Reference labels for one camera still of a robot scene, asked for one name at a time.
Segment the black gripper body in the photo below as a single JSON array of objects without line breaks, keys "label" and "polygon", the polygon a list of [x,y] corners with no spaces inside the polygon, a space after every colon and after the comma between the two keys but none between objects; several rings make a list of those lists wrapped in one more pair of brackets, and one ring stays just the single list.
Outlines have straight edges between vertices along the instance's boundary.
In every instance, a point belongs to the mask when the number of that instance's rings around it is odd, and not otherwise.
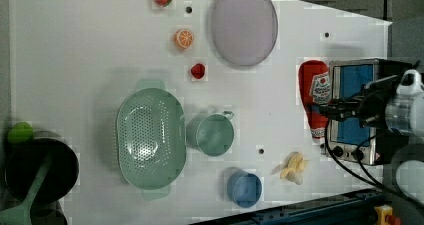
[{"label": "black gripper body", "polygon": [[357,117],[361,127],[386,129],[385,109],[400,83],[399,75],[378,79],[361,90]]}]

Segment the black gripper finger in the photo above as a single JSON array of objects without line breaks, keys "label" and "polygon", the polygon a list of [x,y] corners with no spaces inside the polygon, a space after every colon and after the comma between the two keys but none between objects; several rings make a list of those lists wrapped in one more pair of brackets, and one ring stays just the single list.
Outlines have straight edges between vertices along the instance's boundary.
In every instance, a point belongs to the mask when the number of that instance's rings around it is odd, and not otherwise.
[{"label": "black gripper finger", "polygon": [[357,98],[342,98],[342,99],[331,99],[328,105],[331,106],[358,106],[361,99]]},{"label": "black gripper finger", "polygon": [[328,119],[335,121],[345,121],[349,118],[356,117],[357,114],[354,110],[346,108],[337,108],[330,106],[321,106],[319,108],[319,113],[325,116]]}]

